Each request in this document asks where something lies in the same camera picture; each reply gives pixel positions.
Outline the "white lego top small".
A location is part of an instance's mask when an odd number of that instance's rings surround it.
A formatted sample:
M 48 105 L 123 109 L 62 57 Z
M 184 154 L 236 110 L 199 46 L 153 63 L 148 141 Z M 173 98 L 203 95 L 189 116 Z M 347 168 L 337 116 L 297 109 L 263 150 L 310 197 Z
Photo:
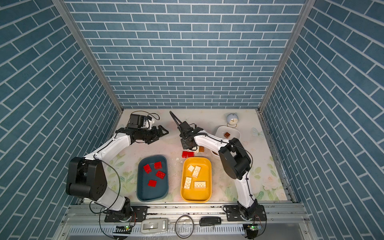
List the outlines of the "white lego top small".
M 188 170 L 192 173 L 194 171 L 195 167 L 192 165 L 189 165 Z

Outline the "long white lego brick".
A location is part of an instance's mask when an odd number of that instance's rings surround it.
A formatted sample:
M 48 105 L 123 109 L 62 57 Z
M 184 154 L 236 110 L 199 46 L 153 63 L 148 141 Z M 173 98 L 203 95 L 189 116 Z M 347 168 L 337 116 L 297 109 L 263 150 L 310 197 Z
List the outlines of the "long white lego brick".
M 193 173 L 192 173 L 192 177 L 193 178 L 198 178 L 200 171 L 201 171 L 201 167 L 200 166 L 196 166 L 194 168 Z

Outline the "red lego cube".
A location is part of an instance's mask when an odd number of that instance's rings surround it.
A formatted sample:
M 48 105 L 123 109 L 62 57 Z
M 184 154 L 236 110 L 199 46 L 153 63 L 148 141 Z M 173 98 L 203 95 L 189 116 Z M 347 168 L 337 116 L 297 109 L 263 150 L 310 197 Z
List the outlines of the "red lego cube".
M 160 169 L 162 169 L 163 168 L 163 166 L 162 166 L 162 162 L 156 162 L 156 163 L 154 163 L 154 169 L 155 170 L 160 170 Z

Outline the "red lego brick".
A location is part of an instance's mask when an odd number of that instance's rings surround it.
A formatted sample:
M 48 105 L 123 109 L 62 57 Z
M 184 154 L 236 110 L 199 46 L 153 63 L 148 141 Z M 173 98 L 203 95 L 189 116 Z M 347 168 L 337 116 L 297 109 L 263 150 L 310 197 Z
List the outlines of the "red lego brick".
M 166 173 L 164 173 L 162 171 L 157 171 L 156 176 L 163 180 L 166 176 Z
M 153 187 L 153 188 L 155 188 L 156 185 L 157 185 L 157 181 L 155 181 L 155 180 L 149 180 L 149 182 L 148 182 L 148 186 L 149 186 L 149 187 Z
M 152 172 L 152 168 L 151 168 L 151 166 L 150 166 L 149 164 L 144 165 L 144 166 L 143 166 L 143 169 L 144 169 L 144 171 L 145 171 L 147 174 L 149 174 L 149 173 Z

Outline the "long white lego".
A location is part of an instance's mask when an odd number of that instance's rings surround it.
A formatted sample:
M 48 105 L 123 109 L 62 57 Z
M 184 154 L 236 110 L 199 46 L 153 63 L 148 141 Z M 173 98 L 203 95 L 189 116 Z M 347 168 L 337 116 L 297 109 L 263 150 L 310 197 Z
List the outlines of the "long white lego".
M 194 182 L 194 188 L 195 189 L 206 189 L 207 183 L 206 183 L 206 181 L 195 181 Z

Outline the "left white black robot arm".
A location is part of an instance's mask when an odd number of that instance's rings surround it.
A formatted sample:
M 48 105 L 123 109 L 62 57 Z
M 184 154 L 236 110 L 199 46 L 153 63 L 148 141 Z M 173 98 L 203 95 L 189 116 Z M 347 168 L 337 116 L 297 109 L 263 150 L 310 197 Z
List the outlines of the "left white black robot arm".
M 169 134 L 163 126 L 155 126 L 156 114 L 132 114 L 127 125 L 99 148 L 69 162 L 66 193 L 78 198 L 87 198 L 102 206 L 101 212 L 116 213 L 124 218 L 133 212 L 130 199 L 108 187 L 105 167 L 113 168 L 109 161 L 136 141 L 152 144 Z

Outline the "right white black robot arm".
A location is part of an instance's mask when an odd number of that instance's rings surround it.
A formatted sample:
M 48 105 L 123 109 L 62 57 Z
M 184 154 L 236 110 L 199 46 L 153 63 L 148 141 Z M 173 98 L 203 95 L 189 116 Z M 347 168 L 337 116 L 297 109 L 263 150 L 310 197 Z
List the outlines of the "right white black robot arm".
M 170 112 L 170 115 L 180 131 L 181 143 L 184 150 L 194 150 L 197 147 L 204 147 L 219 154 L 224 171 L 235 181 L 238 193 L 239 212 L 242 218 L 249 220 L 255 217 L 259 204 L 253 197 L 248 177 L 253 160 L 240 140 L 237 138 L 230 140 L 220 139 L 200 127 L 192 127 L 186 121 L 182 122 L 173 112 Z

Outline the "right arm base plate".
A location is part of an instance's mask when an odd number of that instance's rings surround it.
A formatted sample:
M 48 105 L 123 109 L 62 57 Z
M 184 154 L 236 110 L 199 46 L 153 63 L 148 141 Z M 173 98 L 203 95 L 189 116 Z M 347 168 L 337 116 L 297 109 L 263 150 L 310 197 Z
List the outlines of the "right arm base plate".
M 267 215 L 265 207 L 258 203 L 253 203 L 249 208 L 245 208 L 239 203 L 236 205 L 224 205 L 223 210 L 226 214 L 227 221 L 266 221 Z

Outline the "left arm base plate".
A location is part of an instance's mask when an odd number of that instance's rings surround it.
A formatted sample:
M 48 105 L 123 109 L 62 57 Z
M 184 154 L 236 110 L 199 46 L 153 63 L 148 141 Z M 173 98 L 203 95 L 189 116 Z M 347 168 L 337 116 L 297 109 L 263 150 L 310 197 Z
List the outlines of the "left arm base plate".
M 105 217 L 106 223 L 140 223 L 147 217 L 148 206 L 130 206 L 121 211 L 108 210 Z

